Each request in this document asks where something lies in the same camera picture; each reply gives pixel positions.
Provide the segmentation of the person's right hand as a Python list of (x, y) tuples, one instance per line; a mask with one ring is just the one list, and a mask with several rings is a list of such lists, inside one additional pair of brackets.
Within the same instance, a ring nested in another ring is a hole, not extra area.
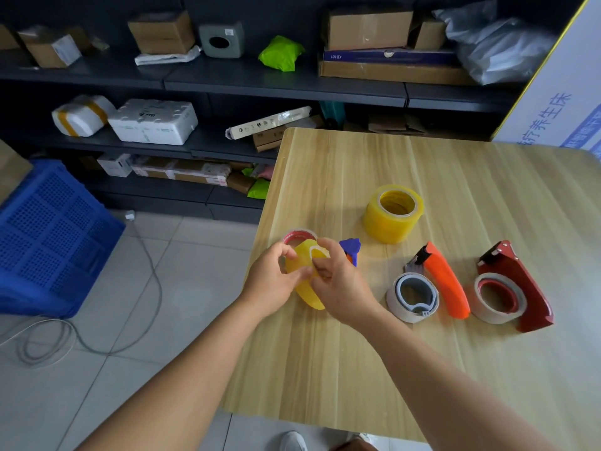
[(310, 279), (313, 291), (331, 316), (363, 333), (381, 313), (382, 306), (360, 270), (346, 258), (339, 242), (326, 237), (318, 238), (317, 242), (333, 259), (333, 275), (330, 283), (311, 283)]

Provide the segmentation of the small yellow tape roll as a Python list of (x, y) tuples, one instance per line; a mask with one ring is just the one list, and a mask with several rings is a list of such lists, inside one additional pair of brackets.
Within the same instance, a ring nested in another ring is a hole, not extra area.
[[(312, 276), (317, 275), (317, 271), (313, 264), (314, 258), (329, 258), (329, 251), (318, 244), (314, 239), (306, 239), (296, 247), (297, 258), (286, 259), (285, 266), (287, 271), (293, 272), (302, 267), (312, 268)], [(320, 301), (317, 294), (313, 291), (309, 280), (304, 280), (295, 287), (295, 292), (299, 297), (311, 308), (315, 310), (324, 310), (325, 306)]]

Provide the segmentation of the white tape roll grey core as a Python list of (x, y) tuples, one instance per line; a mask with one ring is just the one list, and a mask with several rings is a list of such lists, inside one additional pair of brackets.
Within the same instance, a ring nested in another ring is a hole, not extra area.
[[(402, 288), (413, 290), (418, 302), (411, 304), (402, 294)], [(438, 289), (425, 275), (405, 272), (397, 277), (386, 295), (388, 309), (407, 324), (416, 324), (437, 312), (440, 305)]]

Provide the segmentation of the brown wrapped parcel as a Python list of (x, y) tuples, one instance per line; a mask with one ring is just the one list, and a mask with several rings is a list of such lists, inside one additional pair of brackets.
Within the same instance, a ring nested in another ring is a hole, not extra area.
[(246, 176), (241, 171), (233, 171), (227, 177), (227, 186), (244, 196), (248, 195), (255, 182), (255, 178)]

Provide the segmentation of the low cardboard box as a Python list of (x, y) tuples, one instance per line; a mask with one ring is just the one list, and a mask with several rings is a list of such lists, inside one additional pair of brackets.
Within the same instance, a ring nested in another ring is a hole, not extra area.
[(321, 115), (314, 115), (308, 118), (303, 118), (294, 122), (290, 122), (279, 127), (271, 128), (252, 135), (252, 142), (256, 151), (263, 152), (278, 148), (284, 137), (284, 132), (288, 128), (323, 128), (325, 122)]

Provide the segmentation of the teal object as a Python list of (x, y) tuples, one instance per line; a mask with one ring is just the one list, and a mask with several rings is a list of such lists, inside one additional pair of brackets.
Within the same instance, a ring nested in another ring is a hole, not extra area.
[(325, 127), (330, 130), (343, 130), (346, 122), (346, 111), (343, 102), (319, 101)]

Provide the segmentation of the white tape roll red core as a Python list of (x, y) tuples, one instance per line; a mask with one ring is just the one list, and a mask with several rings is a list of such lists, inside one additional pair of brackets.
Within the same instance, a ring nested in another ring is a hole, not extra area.
[[(481, 294), (482, 287), (491, 284), (505, 294), (508, 311), (498, 311), (489, 306)], [(513, 280), (499, 273), (485, 272), (477, 276), (473, 286), (465, 288), (471, 313), (491, 325), (502, 325), (525, 314), (527, 298)]]

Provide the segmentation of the dark metal shelving unit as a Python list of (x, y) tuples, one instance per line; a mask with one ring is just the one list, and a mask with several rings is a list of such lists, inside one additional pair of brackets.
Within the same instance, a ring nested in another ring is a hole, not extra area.
[[(107, 175), (103, 153), (141, 153), (186, 160), (274, 164), (277, 150), (256, 151), (250, 138), (229, 141), (227, 127), (319, 101), (345, 105), (345, 128), (365, 129), (370, 115), (407, 112), (427, 135), (488, 140), (523, 84), (431, 85), (321, 77), (321, 20), (330, 9), (391, 6), (416, 12), (461, 7), (480, 0), (0, 0), (0, 23), (12, 33), (34, 25), (80, 26), (109, 44), (66, 69), (35, 68), (25, 50), (0, 52), (0, 138), (26, 157), (60, 159), (109, 208), (259, 222), (263, 202), (206, 184), (160, 182), (131, 174)], [(519, 17), (559, 34), (583, 0), (498, 0), (503, 17)], [(139, 52), (127, 22), (141, 13), (187, 11), (201, 23), (242, 22), (246, 52), (237, 60), (202, 56), (187, 64), (137, 67)], [(259, 54), (277, 35), (304, 46), (295, 72), (264, 66)], [(79, 94), (100, 94), (116, 107), (131, 98), (193, 104), (199, 126), (183, 146), (125, 143), (110, 127), (87, 139), (62, 135), (54, 108)]]

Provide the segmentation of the red metal tape dispenser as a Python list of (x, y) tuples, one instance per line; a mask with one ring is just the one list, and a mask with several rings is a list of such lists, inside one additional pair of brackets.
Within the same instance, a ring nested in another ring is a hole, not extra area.
[[(515, 322), (518, 332), (529, 333), (554, 324), (551, 304), (514, 252), (510, 241), (500, 241), (485, 252), (478, 260), (477, 271), (478, 275), (485, 272), (505, 275), (522, 288), (527, 298), (527, 309), (522, 317), (510, 321)], [(500, 293), (504, 304), (502, 311), (508, 311), (505, 294), (491, 284), (486, 286)]]

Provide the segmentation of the long flat cardboard box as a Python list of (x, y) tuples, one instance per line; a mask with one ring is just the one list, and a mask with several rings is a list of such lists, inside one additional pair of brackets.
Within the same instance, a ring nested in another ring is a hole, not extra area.
[(431, 85), (478, 85), (462, 67), (320, 61), (319, 75), (321, 77)]

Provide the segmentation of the bright green plastic parcel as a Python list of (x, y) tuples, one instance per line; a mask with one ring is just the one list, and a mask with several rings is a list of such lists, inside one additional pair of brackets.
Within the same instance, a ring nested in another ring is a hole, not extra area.
[(258, 60), (266, 67), (291, 73), (295, 72), (296, 60), (304, 52), (305, 48), (302, 44), (277, 35), (261, 51)]

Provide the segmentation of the flat dark blue box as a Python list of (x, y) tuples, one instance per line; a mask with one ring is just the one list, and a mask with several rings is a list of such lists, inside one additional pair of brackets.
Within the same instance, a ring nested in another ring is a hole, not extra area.
[(396, 64), (409, 66), (460, 67), (452, 50), (414, 50), (404, 47), (393, 49), (325, 50), (323, 61), (363, 64)]

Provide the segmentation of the taped wide cardboard box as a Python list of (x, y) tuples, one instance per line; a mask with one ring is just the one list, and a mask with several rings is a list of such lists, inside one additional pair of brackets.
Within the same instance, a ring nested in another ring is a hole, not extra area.
[(365, 50), (408, 44), (413, 11), (399, 8), (336, 9), (323, 19), (325, 50)]

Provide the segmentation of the white plastic parcel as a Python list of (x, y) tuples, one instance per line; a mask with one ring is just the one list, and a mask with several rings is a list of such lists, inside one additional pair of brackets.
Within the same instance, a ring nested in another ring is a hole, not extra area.
[(137, 66), (151, 66), (151, 65), (168, 65), (168, 64), (179, 64), (188, 63), (197, 59), (202, 52), (202, 48), (199, 45), (194, 45), (188, 52), (180, 53), (169, 53), (169, 54), (145, 54), (141, 53), (135, 57), (134, 61)]

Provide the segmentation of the plain cardboard box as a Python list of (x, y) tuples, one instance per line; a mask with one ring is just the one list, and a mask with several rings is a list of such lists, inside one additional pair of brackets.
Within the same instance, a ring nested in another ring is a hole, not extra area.
[(127, 25), (143, 54), (186, 54), (196, 43), (187, 11), (140, 14)]

